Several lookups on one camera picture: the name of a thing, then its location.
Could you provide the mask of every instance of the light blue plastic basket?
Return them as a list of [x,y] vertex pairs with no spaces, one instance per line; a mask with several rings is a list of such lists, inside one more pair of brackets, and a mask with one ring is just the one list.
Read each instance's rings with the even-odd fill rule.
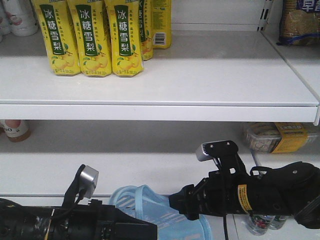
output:
[[156,194],[147,185],[125,186],[111,196],[110,205],[115,205],[124,213],[156,224],[158,240],[213,240],[207,218],[188,220],[169,205],[166,196]]

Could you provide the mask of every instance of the snack bag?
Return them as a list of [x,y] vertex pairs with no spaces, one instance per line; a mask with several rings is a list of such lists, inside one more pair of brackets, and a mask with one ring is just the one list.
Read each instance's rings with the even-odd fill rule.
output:
[[151,16],[151,0],[139,0],[139,29],[144,61],[151,59],[154,55]]
[[139,29],[139,0],[105,0],[112,46],[112,71],[132,77],[144,70]]
[[32,0],[46,53],[58,76],[81,73],[74,26],[65,0]]
[[67,0],[77,39],[80,68],[89,77],[112,73],[107,10],[103,0]]
[[279,41],[303,46],[320,43],[320,0],[284,0]]
[[153,48],[171,46],[171,0],[152,0]]

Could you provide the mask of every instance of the shelf bracket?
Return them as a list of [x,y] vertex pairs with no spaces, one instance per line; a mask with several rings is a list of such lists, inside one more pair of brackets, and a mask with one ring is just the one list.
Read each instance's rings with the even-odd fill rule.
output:
[[272,7],[272,3],[274,1],[273,0],[265,0],[262,12],[261,12],[261,16],[260,16],[260,21],[259,21],[259,25],[257,28],[257,32],[261,32],[264,30],[264,27],[266,26],[266,24],[268,23],[268,16]]
[[317,108],[316,116],[313,125],[318,126],[320,123],[320,105]]

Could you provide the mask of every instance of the clear water bottle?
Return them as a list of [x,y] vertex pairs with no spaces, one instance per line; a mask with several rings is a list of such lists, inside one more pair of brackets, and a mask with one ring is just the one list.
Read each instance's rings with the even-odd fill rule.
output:
[[11,33],[9,20],[0,1],[0,35],[7,35],[9,33]]
[[282,228],[288,217],[289,216],[275,216],[269,228],[272,230],[278,230]]
[[3,6],[14,35],[24,37],[37,32],[38,25],[29,0],[3,0]]
[[256,236],[265,234],[274,220],[275,216],[271,215],[252,215],[249,216],[246,222],[246,228],[250,233]]

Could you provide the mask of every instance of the white shelf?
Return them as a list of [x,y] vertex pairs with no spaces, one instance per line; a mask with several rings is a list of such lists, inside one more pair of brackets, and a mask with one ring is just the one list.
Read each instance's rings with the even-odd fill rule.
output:
[[238,122],[46,120],[30,129],[18,143],[0,135],[2,196],[62,197],[81,164],[99,171],[98,197],[143,184],[173,194],[216,170],[195,154],[209,141],[234,141],[247,168],[255,165]]
[[279,33],[278,25],[268,26],[264,34],[279,55],[285,60],[295,74],[320,101],[320,45],[286,46],[277,45]]
[[319,105],[255,31],[175,31],[133,78],[55,76],[40,32],[5,36],[0,65],[0,119],[314,122]]

